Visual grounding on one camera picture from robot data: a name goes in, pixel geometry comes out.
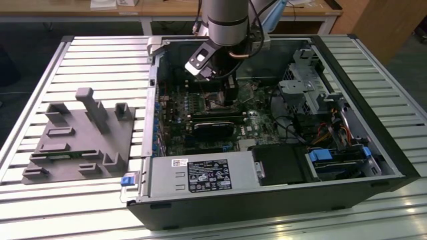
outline aluminum extrusion table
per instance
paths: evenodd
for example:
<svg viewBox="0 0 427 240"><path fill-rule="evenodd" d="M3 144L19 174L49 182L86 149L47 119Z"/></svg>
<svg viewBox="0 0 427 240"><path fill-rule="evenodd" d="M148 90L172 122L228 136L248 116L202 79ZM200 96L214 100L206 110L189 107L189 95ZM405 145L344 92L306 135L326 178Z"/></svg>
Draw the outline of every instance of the aluminum extrusion table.
<svg viewBox="0 0 427 240"><path fill-rule="evenodd" d="M57 101L67 109L82 109L74 100L81 87L93 88L93 98L105 108L117 102L136 107L128 171L141 167L148 37L74 37L58 45L0 151L0 238L378 240L425 236L427 114L357 39L345 35L321 39L421 175L416 182L349 209L169 231L146 230L126 210L120 178L22 185L22 170L47 122L42 112ZM125 195L136 193L129 188Z"/></svg>

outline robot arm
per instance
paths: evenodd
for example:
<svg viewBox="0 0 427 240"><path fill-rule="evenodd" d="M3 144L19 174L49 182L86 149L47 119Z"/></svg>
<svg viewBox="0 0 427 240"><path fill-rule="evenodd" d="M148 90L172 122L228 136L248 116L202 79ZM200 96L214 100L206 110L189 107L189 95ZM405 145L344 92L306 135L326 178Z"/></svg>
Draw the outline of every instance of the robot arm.
<svg viewBox="0 0 427 240"><path fill-rule="evenodd" d="M268 47L268 32L278 22L286 0L204 0L198 36L208 36L185 69L200 80L226 79L244 59Z"/></svg>

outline floor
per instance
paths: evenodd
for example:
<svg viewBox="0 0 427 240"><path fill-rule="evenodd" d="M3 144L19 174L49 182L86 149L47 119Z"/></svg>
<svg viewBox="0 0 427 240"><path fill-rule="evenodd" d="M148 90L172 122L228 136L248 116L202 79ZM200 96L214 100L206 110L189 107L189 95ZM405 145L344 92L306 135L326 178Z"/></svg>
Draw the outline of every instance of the floor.
<svg viewBox="0 0 427 240"><path fill-rule="evenodd" d="M156 35L189 35L192 24L154 23ZM9 135L22 108L43 73L62 36L141 35L137 22L117 23L54 23L53 30L45 30L41 23L0 23L0 45L14 62L21 79L14 84L0 87L0 146ZM427 110L427 44L420 44L410 36L386 69Z"/></svg>

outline power supply label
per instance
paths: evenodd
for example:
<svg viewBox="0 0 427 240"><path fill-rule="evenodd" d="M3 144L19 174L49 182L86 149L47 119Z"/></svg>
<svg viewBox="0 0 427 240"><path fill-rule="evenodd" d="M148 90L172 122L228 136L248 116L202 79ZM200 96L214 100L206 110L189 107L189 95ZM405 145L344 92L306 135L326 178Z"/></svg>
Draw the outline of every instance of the power supply label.
<svg viewBox="0 0 427 240"><path fill-rule="evenodd" d="M189 161L188 190L192 193L232 189L226 159L212 161Z"/></svg>

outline desk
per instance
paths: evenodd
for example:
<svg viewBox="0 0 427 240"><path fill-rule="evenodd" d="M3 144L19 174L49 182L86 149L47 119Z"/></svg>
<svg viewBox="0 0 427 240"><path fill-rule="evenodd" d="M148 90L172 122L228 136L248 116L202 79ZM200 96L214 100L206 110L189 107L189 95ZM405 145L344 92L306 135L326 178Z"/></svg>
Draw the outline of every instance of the desk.
<svg viewBox="0 0 427 240"><path fill-rule="evenodd" d="M136 6L90 11L90 0L0 0L0 23L140 22Z"/></svg>
<svg viewBox="0 0 427 240"><path fill-rule="evenodd" d="M197 14L197 0L142 0L141 26L144 34L152 35L150 22L156 21L194 21ZM302 4L304 8L284 9L280 21L321 22L317 34L328 34L341 10L333 10L324 0L314 0Z"/></svg>
<svg viewBox="0 0 427 240"><path fill-rule="evenodd" d="M304 8L286 8L280 21L321 22L318 34L328 34L341 10L332 10L324 0ZM145 35L152 35L150 22L193 21L197 0L138 0L134 7L118 6L116 10L90 11L89 0L0 0L0 22L140 22Z"/></svg>

